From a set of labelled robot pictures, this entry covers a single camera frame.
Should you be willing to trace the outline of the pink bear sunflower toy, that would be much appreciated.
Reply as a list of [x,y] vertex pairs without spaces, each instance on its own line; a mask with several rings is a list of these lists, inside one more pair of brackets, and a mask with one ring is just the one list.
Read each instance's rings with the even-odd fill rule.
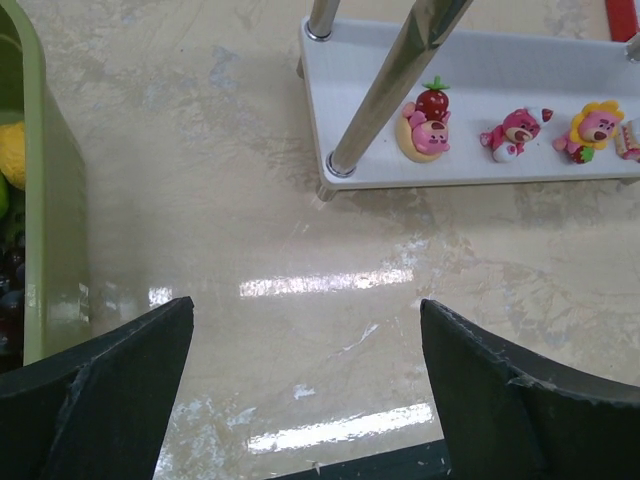
[[607,147],[624,116],[615,100],[591,102],[573,117],[569,129],[554,139],[552,146],[574,164],[589,163]]

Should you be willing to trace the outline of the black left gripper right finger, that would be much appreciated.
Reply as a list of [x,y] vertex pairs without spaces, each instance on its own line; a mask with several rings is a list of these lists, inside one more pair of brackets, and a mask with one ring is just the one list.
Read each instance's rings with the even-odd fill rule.
[[639,389],[568,367],[443,304],[423,355],[456,479],[636,479]]

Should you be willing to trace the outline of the pink bear santa hat toy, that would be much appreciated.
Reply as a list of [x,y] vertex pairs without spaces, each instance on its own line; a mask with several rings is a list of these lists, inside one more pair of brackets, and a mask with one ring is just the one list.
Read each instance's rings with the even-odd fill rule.
[[482,133],[480,143],[491,150],[495,162],[509,163],[524,152],[525,145],[539,135],[553,115],[549,108],[516,109],[491,132]]

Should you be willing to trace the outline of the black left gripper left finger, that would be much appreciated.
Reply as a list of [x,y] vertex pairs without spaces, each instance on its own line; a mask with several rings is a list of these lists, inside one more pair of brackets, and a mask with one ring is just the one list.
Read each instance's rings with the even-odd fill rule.
[[2,374],[2,478],[152,478],[193,330],[178,298]]

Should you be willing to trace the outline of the pink bear strawberry donut toy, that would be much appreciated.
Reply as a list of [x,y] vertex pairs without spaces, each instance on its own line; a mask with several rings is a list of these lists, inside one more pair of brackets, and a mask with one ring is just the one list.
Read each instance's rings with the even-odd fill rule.
[[435,161],[450,150],[449,86],[436,75],[422,87],[416,100],[404,105],[395,126],[397,145],[415,163]]

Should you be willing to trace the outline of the pink bear cake toy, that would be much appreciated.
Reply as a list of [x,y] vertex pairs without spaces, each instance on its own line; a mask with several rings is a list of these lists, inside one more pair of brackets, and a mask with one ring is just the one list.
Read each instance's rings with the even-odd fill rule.
[[640,159],[640,119],[632,119],[619,127],[615,146],[617,154],[624,160],[638,162]]

